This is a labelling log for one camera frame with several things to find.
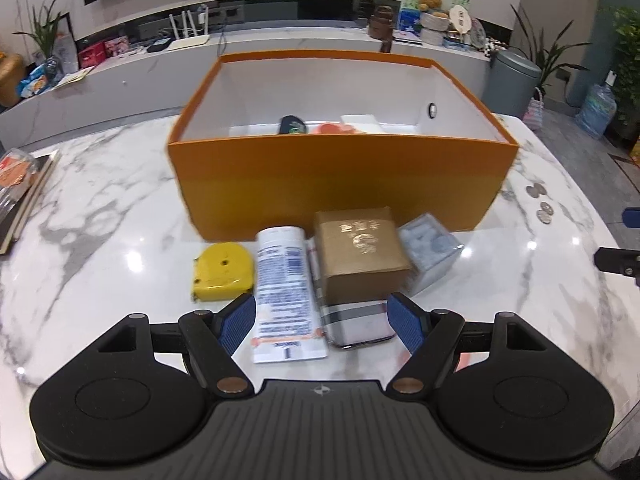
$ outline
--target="white container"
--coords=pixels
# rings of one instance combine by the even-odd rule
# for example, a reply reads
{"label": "white container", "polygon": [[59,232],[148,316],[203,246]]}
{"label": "white container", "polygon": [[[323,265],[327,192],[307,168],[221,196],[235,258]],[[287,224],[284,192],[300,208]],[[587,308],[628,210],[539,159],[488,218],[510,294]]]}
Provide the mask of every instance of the white container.
{"label": "white container", "polygon": [[345,126],[353,126],[364,134],[383,134],[385,131],[374,115],[343,115],[340,122]]}
{"label": "white container", "polygon": [[420,24],[424,28],[444,32],[449,27],[449,18],[441,18],[440,16],[423,12],[420,14]]}
{"label": "white container", "polygon": [[257,241],[254,362],[326,357],[305,232],[299,227],[272,227],[260,231]]}
{"label": "white container", "polygon": [[438,32],[437,30],[429,30],[424,28],[420,31],[420,39],[423,43],[430,45],[442,46],[442,40],[444,38],[444,32]]}

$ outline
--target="bottle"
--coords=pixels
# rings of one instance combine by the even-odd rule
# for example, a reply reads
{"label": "bottle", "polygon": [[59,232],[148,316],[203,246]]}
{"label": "bottle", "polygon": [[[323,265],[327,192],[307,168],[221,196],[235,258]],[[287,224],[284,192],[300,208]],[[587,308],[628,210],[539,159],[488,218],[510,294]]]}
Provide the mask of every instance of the bottle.
{"label": "bottle", "polygon": [[575,123],[596,139],[604,135],[604,130],[618,110],[611,90],[615,80],[616,75],[609,72],[604,85],[593,85],[575,116]]}

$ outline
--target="blue gripper pad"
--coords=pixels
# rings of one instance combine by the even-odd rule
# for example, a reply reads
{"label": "blue gripper pad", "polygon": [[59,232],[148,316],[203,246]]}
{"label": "blue gripper pad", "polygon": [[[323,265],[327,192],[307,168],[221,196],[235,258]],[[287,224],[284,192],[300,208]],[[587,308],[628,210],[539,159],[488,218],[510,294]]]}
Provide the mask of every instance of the blue gripper pad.
{"label": "blue gripper pad", "polygon": [[406,349],[414,354],[424,342],[420,319],[394,294],[386,300],[386,317]]}
{"label": "blue gripper pad", "polygon": [[640,207],[627,207],[622,212],[622,223],[626,227],[640,227]]}
{"label": "blue gripper pad", "polygon": [[231,356],[238,349],[242,340],[249,333],[249,330],[254,326],[255,298],[247,294],[246,299],[235,307],[231,313],[225,314],[225,312],[222,311],[220,314],[223,314],[224,319],[218,342],[222,345],[222,348],[225,349],[226,353]]}

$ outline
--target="white cylindrical bottle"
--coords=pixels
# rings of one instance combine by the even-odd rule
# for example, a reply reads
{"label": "white cylindrical bottle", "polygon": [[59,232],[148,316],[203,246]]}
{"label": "white cylindrical bottle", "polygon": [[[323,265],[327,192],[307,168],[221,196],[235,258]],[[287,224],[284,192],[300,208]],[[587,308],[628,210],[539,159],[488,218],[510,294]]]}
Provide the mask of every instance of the white cylindrical bottle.
{"label": "white cylindrical bottle", "polygon": [[257,242],[254,361],[326,357],[304,230],[293,226],[264,229]]}

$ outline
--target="yellow tape measure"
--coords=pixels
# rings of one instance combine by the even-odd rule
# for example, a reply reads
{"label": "yellow tape measure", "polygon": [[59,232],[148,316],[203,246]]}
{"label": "yellow tape measure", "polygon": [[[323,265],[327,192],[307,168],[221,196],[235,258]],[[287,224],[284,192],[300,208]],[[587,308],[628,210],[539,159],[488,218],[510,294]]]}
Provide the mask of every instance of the yellow tape measure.
{"label": "yellow tape measure", "polygon": [[232,300],[253,286],[254,261],[240,244],[213,244],[195,261],[191,289],[194,301]]}

